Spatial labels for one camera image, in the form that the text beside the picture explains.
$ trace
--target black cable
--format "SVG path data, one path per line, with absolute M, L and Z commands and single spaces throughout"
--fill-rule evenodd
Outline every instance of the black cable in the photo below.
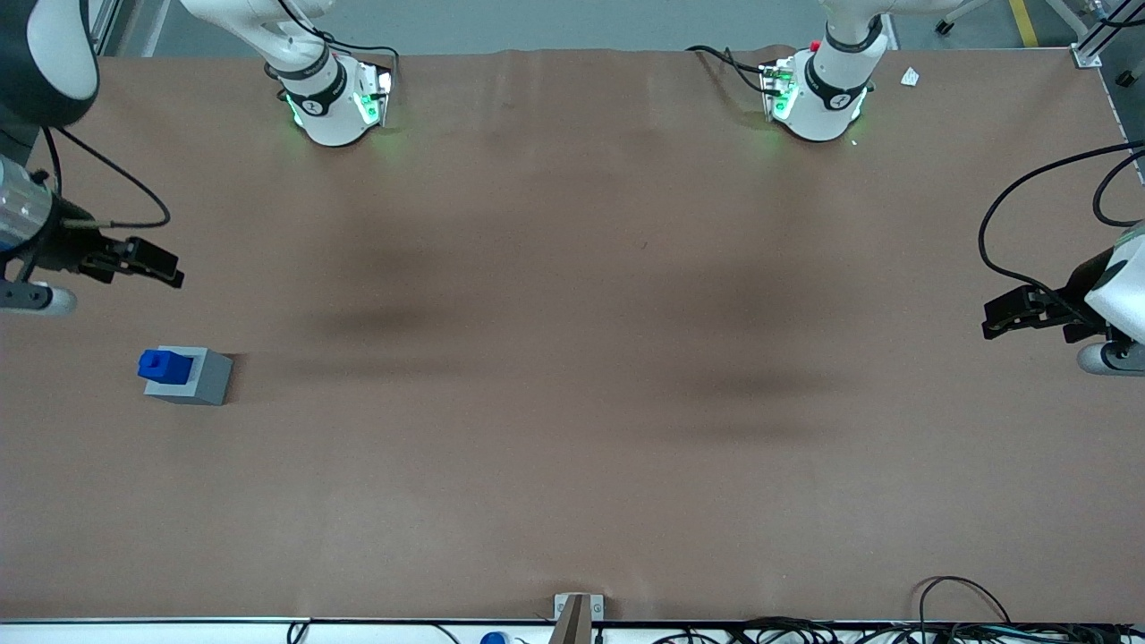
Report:
M 743 73 L 743 70 L 740 69 L 740 63 L 735 62 L 735 57 L 732 56 L 732 49 L 724 49 L 724 54 L 726 54 L 727 55 L 727 60 L 732 62 L 732 69 L 735 70 L 735 73 L 740 74 L 740 78 L 742 78 L 743 81 L 745 84 L 748 84 L 748 87 L 751 87 L 752 89 L 755 89 L 756 92 L 759 92 L 760 94 L 766 94 L 767 96 L 781 96 L 782 95 L 782 92 L 780 92 L 777 89 L 766 89 L 763 86 L 759 86 L 759 85 L 756 85 L 755 83 L 752 83 L 751 79 L 748 78 L 748 74 Z
M 286 644 L 300 644 L 302 638 L 306 637 L 307 630 L 310 630 L 310 622 L 291 622 L 290 627 L 286 628 Z
M 994 261 L 990 260 L 989 253 L 986 251 L 986 229 L 989 227 L 990 220 L 994 219 L 994 213 L 997 212 L 998 206 L 1002 205 L 1002 202 L 1005 201 L 1005 198 L 1009 197 L 1011 193 L 1013 193 L 1014 190 L 1017 190 L 1018 187 L 1020 187 L 1026 181 L 1029 181 L 1030 179 L 1037 176 L 1039 174 L 1043 174 L 1043 173 L 1049 172 L 1051 170 L 1059 168 L 1059 167 L 1061 167 L 1064 165 L 1069 165 L 1072 163 L 1076 163 L 1076 162 L 1084 160 L 1084 159 L 1088 159 L 1088 158 L 1092 158 L 1092 157 L 1097 157 L 1097 156 L 1101 156 L 1101 155 L 1108 155 L 1111 152 L 1120 152 L 1122 150 L 1131 150 L 1134 148 L 1139 148 L 1142 146 L 1145 146 L 1145 141 L 1130 141 L 1128 143 L 1119 143 L 1116 146 L 1106 146 L 1105 148 L 1098 148 L 1096 150 L 1090 150 L 1088 152 L 1081 152 L 1081 154 L 1077 154 L 1077 155 L 1073 155 L 1071 157 L 1066 157 L 1064 159 L 1058 159 L 1058 160 L 1056 160 L 1053 163 L 1049 163 L 1049 164 L 1045 164 L 1045 165 L 1043 165 L 1043 166 L 1041 166 L 1039 168 L 1032 170 L 1032 171 L 1027 172 L 1026 174 L 1021 175 L 1020 178 L 1018 178 L 1018 180 L 1014 181 L 1013 183 L 1010 183 L 1009 186 L 1006 186 L 1005 190 L 1002 190 L 1002 194 L 998 195 L 996 199 L 994 199 L 993 204 L 990 204 L 990 207 L 986 211 L 986 215 L 982 217 L 981 225 L 978 227 L 978 254 L 981 257 L 982 264 L 985 264 L 987 268 L 989 268 L 990 270 L 997 273 L 998 275 L 1004 275 L 1006 277 L 1011 277 L 1013 280 L 1018 280 L 1019 282 L 1025 282 L 1026 284 L 1029 284 L 1030 286 L 1034 286 L 1035 289 L 1041 290 L 1045 294 L 1045 297 L 1052 299 L 1058 306 L 1061 306 L 1066 311 L 1073 313 L 1082 322 L 1085 322 L 1087 324 L 1092 325 L 1092 327 L 1100 325 L 1100 324 L 1098 324 L 1097 321 L 1090 320 L 1087 315 L 1082 314 L 1080 311 L 1077 311 L 1076 307 L 1074 307 L 1073 305 L 1071 305 L 1068 301 L 1065 300 L 1065 298 L 1063 298 L 1061 296 L 1059 296 L 1058 293 L 1056 293 L 1052 289 L 1050 289 L 1045 284 L 1039 282 L 1037 280 L 1035 280 L 1035 278 L 1033 278 L 1033 277 L 1030 277 L 1028 275 L 1024 275 L 1021 273 L 1018 273 L 1016 270 L 1010 270 L 1008 268 L 1002 268 L 997 264 L 994 264 Z
M 708 644 L 724 644 L 719 639 L 716 639 L 714 637 L 711 637 L 709 635 L 704 635 L 703 633 L 692 633 L 688 630 L 680 633 L 678 635 L 669 635 L 668 637 L 661 637 L 660 639 L 653 642 L 652 644 L 674 644 L 674 641 L 680 637 L 687 637 L 689 639 L 695 638 L 701 642 L 706 642 Z
M 1098 18 L 1097 22 L 1101 23 L 1105 26 L 1112 26 L 1113 29 L 1126 29 L 1130 26 L 1140 26 L 1145 24 L 1145 18 L 1138 18 L 1136 21 L 1126 21 L 1120 23 L 1116 21 L 1111 21 L 1110 18 Z
M 453 641 L 453 644 L 461 644 L 461 641 L 458 639 L 456 635 L 453 635 L 452 633 L 450 633 L 445 627 L 441 626 L 440 623 L 434 623 L 434 625 L 429 625 L 429 626 L 432 626 L 432 627 L 436 628 L 437 630 L 444 633 L 447 637 L 449 637 L 450 639 Z
M 16 139 L 16 136 L 14 136 L 11 132 L 8 132 L 7 129 L 0 129 L 0 134 L 3 134 L 5 139 L 11 141 L 13 143 L 19 146 L 21 148 L 27 148 L 29 150 L 31 150 L 33 147 L 32 143 L 25 143 L 24 141 Z
M 755 89 L 756 92 L 759 92 L 760 94 L 765 94 L 767 96 L 780 96 L 781 95 L 781 92 L 779 92 L 776 89 L 767 89 L 765 87 L 761 87 L 761 86 L 756 85 L 755 83 L 752 83 L 751 79 L 748 78 L 748 74 L 745 74 L 743 72 L 744 71 L 751 71 L 751 72 L 755 72 L 755 73 L 759 73 L 759 68 L 753 68 L 751 65 L 748 65 L 748 64 L 744 64 L 744 63 L 741 63 L 741 62 L 736 61 L 735 56 L 732 55 L 732 49 L 731 48 L 725 48 L 722 54 L 719 53 L 719 52 L 717 52 L 716 49 L 712 49 L 711 47 L 708 47 L 706 45 L 695 45 L 695 46 L 688 47 L 687 50 L 688 52 L 700 52 L 700 53 L 711 54 L 712 56 L 716 56 L 724 64 L 731 65 L 732 69 L 735 70 L 735 73 L 740 74 L 740 79 L 743 80 L 743 83 L 745 83 L 748 85 L 748 87 L 751 87 L 752 89 Z
M 129 173 L 126 170 L 119 167 L 114 162 L 112 162 L 108 157 L 105 157 L 102 154 L 100 154 L 98 150 L 96 150 L 92 146 L 88 146 L 87 143 L 80 141 L 79 138 L 77 138 L 71 132 L 68 132 L 63 127 L 57 127 L 56 129 L 61 134 L 63 134 L 64 136 L 66 136 L 68 139 L 70 139 L 72 143 L 76 143 L 80 148 L 82 148 L 84 151 L 86 151 L 87 154 L 92 155 L 93 157 L 100 159 L 101 162 L 103 162 L 104 165 L 106 165 L 111 170 L 114 170 L 120 175 L 123 175 L 125 179 L 127 179 L 128 181 L 131 181 L 132 183 L 134 183 L 135 187 L 139 188 L 140 190 L 142 190 L 144 195 L 147 195 L 148 197 L 151 197 L 151 201 L 155 202 L 155 204 L 157 206 L 159 206 L 160 211 L 163 211 L 163 219 L 160 219 L 159 221 L 144 221 L 144 222 L 108 221 L 108 222 L 105 222 L 104 227 L 106 227 L 106 228 L 159 228 L 160 226 L 166 226 L 168 222 L 171 222 L 171 210 L 167 209 L 167 204 L 163 203 L 163 199 L 159 198 L 159 195 L 156 195 L 155 191 L 151 190 L 150 188 L 148 188 L 142 181 L 140 181 L 139 179 L 135 179 L 135 176 L 133 176 L 132 173 Z M 50 150 L 52 149 L 52 135 L 47 133 L 47 129 L 45 129 L 45 133 L 47 134 L 48 149 Z
M 357 49 L 358 52 L 389 52 L 390 55 L 394 56 L 394 71 L 395 72 L 397 71 L 397 60 L 401 57 L 397 53 L 397 49 L 394 49 L 393 47 L 387 47 L 385 45 L 365 46 L 365 45 L 352 45 L 349 42 L 342 42 L 341 40 L 334 38 L 334 34 L 330 33 L 329 31 L 323 31 L 321 29 L 313 28 L 303 23 L 301 18 L 299 18 L 298 15 L 294 14 L 294 11 L 291 10 L 291 8 L 286 5 L 286 0 L 278 0 L 278 6 L 281 6 L 283 10 L 286 11 L 286 15 L 290 16 L 290 19 L 294 21 L 294 24 L 301 28 L 302 31 L 309 33 L 310 36 L 317 36 L 326 45 L 330 45 L 332 47 L 345 47 L 346 49 Z
M 52 138 L 52 131 L 47 127 L 41 127 L 44 131 L 44 140 L 48 143 L 48 155 L 52 157 L 52 174 L 56 182 L 56 194 L 61 197 L 64 196 L 64 179 L 60 174 L 60 150 L 56 149 L 56 140 Z
M 942 583 L 943 581 L 956 581 L 956 582 L 958 582 L 958 583 L 961 583 L 963 586 L 970 586 L 972 588 L 977 588 L 979 591 L 981 591 L 984 595 L 986 595 L 987 597 L 990 598 L 990 602 L 993 602 L 994 605 L 997 607 L 998 612 L 1002 614 L 1002 619 L 1005 620 L 1005 623 L 1013 623 L 1013 621 L 1010 619 L 1010 613 L 1005 610 L 1005 606 L 1002 605 L 1002 602 L 998 602 L 998 598 L 995 597 L 994 594 L 990 592 L 989 590 L 986 590 L 986 588 L 982 584 L 978 583 L 977 581 L 966 579 L 964 576 L 940 575 L 940 576 L 937 576 L 933 580 L 931 580 L 931 582 L 929 584 L 926 584 L 926 588 L 923 589 L 922 595 L 918 596 L 918 625 L 919 626 L 925 626 L 926 625 L 926 614 L 925 614 L 925 611 L 926 611 L 926 596 L 930 595 L 930 591 L 933 590 L 935 586 Z
M 701 52 L 703 54 L 710 54 L 712 56 L 716 56 L 720 61 L 724 61 L 725 63 L 727 63 L 729 65 L 734 64 L 735 66 L 742 69 L 743 71 L 753 71 L 756 73 L 759 73 L 759 68 L 753 68 L 753 66 L 751 66 L 749 64 L 745 64 L 745 63 L 736 63 L 736 62 L 734 62 L 732 60 L 728 60 L 727 57 L 724 56 L 724 52 L 719 52 L 716 48 L 709 47 L 706 45 L 693 45 L 692 47 L 688 47 L 687 49 L 685 49 L 685 52 Z
M 1105 189 L 1110 187 L 1113 179 L 1120 174 L 1122 170 L 1129 167 L 1135 160 L 1142 157 L 1145 157 L 1145 150 L 1129 155 L 1122 159 L 1121 163 L 1113 166 L 1113 170 L 1111 170 L 1110 173 L 1105 175 L 1105 179 L 1103 179 L 1097 186 L 1097 190 L 1093 191 L 1093 217 L 1096 217 L 1101 223 L 1105 223 L 1106 226 L 1116 226 L 1119 228 L 1129 228 L 1130 226 L 1136 226 L 1140 221 L 1139 219 L 1134 221 L 1119 221 L 1116 219 L 1105 217 L 1105 213 L 1101 212 L 1101 197 L 1105 196 Z

